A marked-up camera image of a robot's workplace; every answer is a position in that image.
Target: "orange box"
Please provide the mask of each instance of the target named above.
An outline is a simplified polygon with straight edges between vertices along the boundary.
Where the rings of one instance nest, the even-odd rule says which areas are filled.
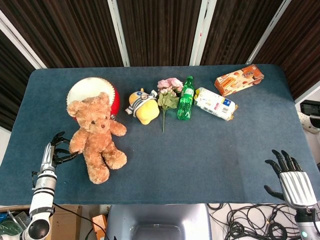
[[[107,229],[107,220],[106,220],[106,216],[101,214],[98,216],[95,216],[92,218],[92,221],[96,224],[98,224],[99,226],[101,226],[105,231]],[[105,234],[104,232],[101,230],[100,227],[98,227],[95,224],[92,224],[93,230],[95,231],[95,235],[96,235],[96,239],[97,240],[103,240],[105,239]]]
[[[257,85],[264,77],[265,76],[259,68],[255,64],[252,64],[240,70],[217,77],[214,86],[224,97],[239,92],[242,89]]]

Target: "yellow plush toy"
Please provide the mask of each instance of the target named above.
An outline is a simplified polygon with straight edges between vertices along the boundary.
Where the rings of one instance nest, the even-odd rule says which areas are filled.
[[[152,90],[150,94],[140,91],[132,93],[129,97],[130,106],[125,110],[128,114],[137,117],[143,125],[158,117],[160,111],[156,101],[157,92]]]

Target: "stuffed toy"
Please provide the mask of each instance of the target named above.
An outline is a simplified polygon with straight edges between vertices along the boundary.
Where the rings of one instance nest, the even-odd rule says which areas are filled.
[[[155,90],[147,94],[141,88],[140,91],[136,91],[130,95],[130,106],[125,111],[137,117],[143,125],[147,125],[159,115],[160,111],[156,101],[157,95]]]
[[[111,134],[125,135],[126,127],[110,119],[111,106],[105,92],[73,101],[67,112],[76,118],[80,126],[70,141],[70,153],[83,153],[91,182],[104,183],[109,178],[108,167],[119,169],[127,163],[127,156],[116,148],[111,137]]]

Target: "robotic arm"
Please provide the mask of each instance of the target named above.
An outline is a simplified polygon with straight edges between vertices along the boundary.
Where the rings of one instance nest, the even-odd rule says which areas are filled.
[[[68,139],[62,137],[64,133],[58,133],[46,145],[40,172],[32,172],[32,179],[34,175],[38,175],[38,177],[36,185],[33,186],[34,193],[29,211],[31,223],[22,233],[15,236],[2,235],[0,240],[44,240],[48,236],[51,230],[49,217],[54,213],[53,201],[57,182],[56,167],[72,160],[78,154],[76,152],[64,157],[58,157],[58,153],[70,154],[65,149],[56,148],[61,143],[70,143]]]
[[[302,170],[297,160],[285,151],[281,151],[284,158],[278,151],[272,152],[279,164],[270,159],[265,162],[272,166],[279,178],[282,193],[273,191],[267,185],[264,189],[296,210],[294,219],[302,240],[320,240],[320,221],[317,219],[316,209],[313,208],[317,199],[307,173]]]

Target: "teddy bear ear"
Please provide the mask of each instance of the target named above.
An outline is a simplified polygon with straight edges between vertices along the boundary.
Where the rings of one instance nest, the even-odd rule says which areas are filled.
[[[75,117],[77,112],[81,111],[82,109],[84,109],[87,106],[86,103],[84,103],[83,101],[73,101],[72,103],[70,103],[68,105],[68,107],[66,108],[68,114],[71,117]]]
[[[105,102],[105,104],[109,104],[109,95],[105,92],[100,92],[99,98],[101,98]]]

